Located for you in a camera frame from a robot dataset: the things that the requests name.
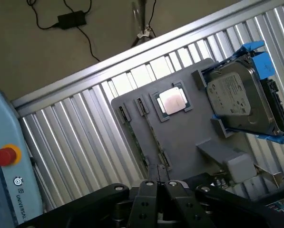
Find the metal panel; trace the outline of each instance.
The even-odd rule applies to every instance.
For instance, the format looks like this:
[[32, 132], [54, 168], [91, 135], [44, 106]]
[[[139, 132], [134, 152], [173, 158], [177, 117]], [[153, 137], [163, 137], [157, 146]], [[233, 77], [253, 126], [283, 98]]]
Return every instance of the metal panel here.
[[[109, 183], [143, 178], [111, 110], [114, 97], [202, 59], [221, 61], [260, 39], [284, 104], [284, 0], [241, 1], [14, 101], [52, 207]], [[258, 164], [284, 172], [284, 145], [250, 134], [246, 139]], [[229, 191], [256, 199], [274, 190], [257, 177]]]

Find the hard drive label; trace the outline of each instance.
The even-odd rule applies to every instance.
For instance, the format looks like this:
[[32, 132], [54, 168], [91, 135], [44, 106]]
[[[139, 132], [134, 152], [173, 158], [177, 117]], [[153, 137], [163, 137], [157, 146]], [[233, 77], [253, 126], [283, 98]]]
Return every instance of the hard drive label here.
[[207, 84], [216, 115], [249, 115], [251, 106], [238, 73], [232, 72]]

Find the corrugated metal wall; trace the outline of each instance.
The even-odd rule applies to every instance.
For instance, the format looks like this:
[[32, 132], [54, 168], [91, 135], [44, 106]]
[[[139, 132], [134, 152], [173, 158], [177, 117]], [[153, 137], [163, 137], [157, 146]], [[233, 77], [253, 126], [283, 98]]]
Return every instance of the corrugated metal wall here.
[[[243, 43], [264, 39], [265, 49], [276, 69], [273, 78], [284, 104], [284, 5], [247, 18], [248, 15], [242, 16], [242, 22], [230, 28], [224, 25], [231, 23], [232, 18], [227, 23], [218, 21], [215, 28], [221, 30], [213, 35], [202, 37], [201, 30], [197, 42], [152, 61], [141, 62], [139, 67], [23, 117], [21, 124], [37, 161], [38, 176], [45, 183], [43, 188], [49, 208], [113, 182], [130, 186], [132, 181], [143, 178], [123, 133], [114, 121], [110, 107], [114, 97], [202, 59], [210, 57], [221, 61]], [[258, 140], [253, 135], [246, 137], [259, 165], [271, 172], [284, 172], [284, 145]], [[230, 191], [256, 199], [273, 190], [275, 186], [258, 177]]]

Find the red emergency stop button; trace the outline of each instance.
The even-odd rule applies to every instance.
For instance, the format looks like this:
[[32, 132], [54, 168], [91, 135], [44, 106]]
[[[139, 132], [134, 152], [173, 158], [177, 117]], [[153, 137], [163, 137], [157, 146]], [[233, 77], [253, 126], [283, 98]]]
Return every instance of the red emergency stop button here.
[[17, 154], [10, 147], [0, 149], [0, 166], [8, 166], [15, 162]]

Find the black cable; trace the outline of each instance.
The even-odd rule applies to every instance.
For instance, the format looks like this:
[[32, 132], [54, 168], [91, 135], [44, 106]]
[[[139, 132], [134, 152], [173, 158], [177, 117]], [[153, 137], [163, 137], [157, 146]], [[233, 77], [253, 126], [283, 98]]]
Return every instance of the black cable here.
[[152, 21], [153, 15], [154, 15], [154, 13], [155, 13], [156, 3], [157, 3], [157, 0], [155, 0], [155, 2], [153, 3], [151, 17], [150, 17], [150, 20], [149, 20], [149, 22], [148, 22], [148, 28], [151, 29], [151, 31], [153, 32], [153, 35], [155, 35], [155, 37], [157, 37], [157, 36], [156, 36], [154, 30], [152, 29], [150, 23], [151, 23], [151, 21]]
[[[66, 7], [74, 13], [74, 10], [66, 3], [66, 0], [63, 0], [63, 1], [64, 1], [64, 4], [66, 5]], [[92, 6], [92, 0], [90, 0], [90, 7], [85, 14], [87, 14], [91, 10], [91, 6]], [[87, 38], [88, 43], [89, 43], [89, 47], [90, 47], [90, 53], [91, 53], [92, 57], [94, 57], [98, 62], [100, 62], [100, 60], [93, 54], [91, 41], [90, 41], [89, 37], [87, 36], [87, 34], [84, 33], [84, 31], [81, 30], [78, 26], [76, 26], [76, 28]]]
[[52, 25], [52, 26], [50, 26], [50, 27], [46, 27], [46, 28], [41, 27], [41, 26], [39, 25], [39, 22], [38, 22], [38, 14], [37, 14], [37, 11], [36, 11], [36, 9], [35, 9], [35, 7], [34, 7], [34, 5], [36, 4], [36, 2], [37, 2], [37, 0], [27, 0], [28, 6], [31, 6], [31, 8], [32, 8], [33, 11], [35, 12], [37, 27], [40, 28], [40, 29], [42, 29], [42, 30], [47, 30], [47, 29], [50, 29], [50, 28], [56, 28], [56, 27], [58, 27], [58, 23], [55, 23], [54, 25]]

